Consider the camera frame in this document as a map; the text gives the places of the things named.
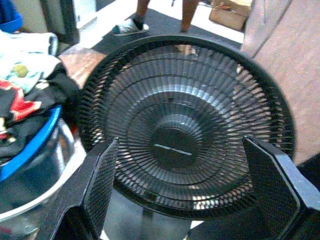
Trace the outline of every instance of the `fan grille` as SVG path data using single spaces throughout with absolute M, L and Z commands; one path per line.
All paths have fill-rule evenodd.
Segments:
M 119 137 L 120 192 L 193 219 L 255 202 L 244 135 L 289 156 L 295 142 L 290 112 L 270 76 L 241 53 L 190 36 L 140 39 L 103 60 L 84 86 L 79 129 L 87 151 Z

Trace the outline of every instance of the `person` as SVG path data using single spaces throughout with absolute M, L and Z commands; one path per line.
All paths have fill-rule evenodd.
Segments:
M 145 33 L 149 26 L 145 24 L 145 16 L 148 10 L 150 0 L 138 0 L 134 17 L 125 20 L 123 23 L 114 26 L 112 32 L 117 37 L 123 37 L 131 34 Z M 187 33 L 191 20 L 195 15 L 199 0 L 183 0 L 182 3 L 182 21 L 180 32 Z

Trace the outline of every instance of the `clothing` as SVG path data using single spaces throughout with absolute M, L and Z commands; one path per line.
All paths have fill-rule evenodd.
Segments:
M 144 28 L 145 18 L 145 16 L 139 16 L 137 14 L 134 15 L 132 21 L 135 23 L 136 27 L 139 30 L 142 30 Z
M 53 33 L 0 31 L 0 78 L 29 93 L 39 79 L 46 79 L 60 63 L 54 56 L 57 46 Z
M 62 105 L 65 113 L 75 114 L 78 98 L 78 86 L 61 63 L 27 95 L 0 79 L 0 165 L 17 155 L 46 123 L 48 109 Z

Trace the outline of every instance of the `fan center cap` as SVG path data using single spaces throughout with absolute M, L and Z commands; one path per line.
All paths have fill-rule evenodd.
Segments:
M 196 141 L 184 131 L 166 127 L 152 136 L 151 152 L 164 169 L 185 168 L 192 165 L 196 156 Z

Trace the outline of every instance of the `white sneaker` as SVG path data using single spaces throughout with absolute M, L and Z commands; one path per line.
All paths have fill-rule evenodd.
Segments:
M 131 34 L 141 34 L 147 31 L 149 31 L 149 26 L 147 24 L 144 23 L 142 30 L 140 30 L 131 18 L 125 20 L 121 24 L 116 25 L 112 29 L 113 34 L 117 37 L 128 36 Z

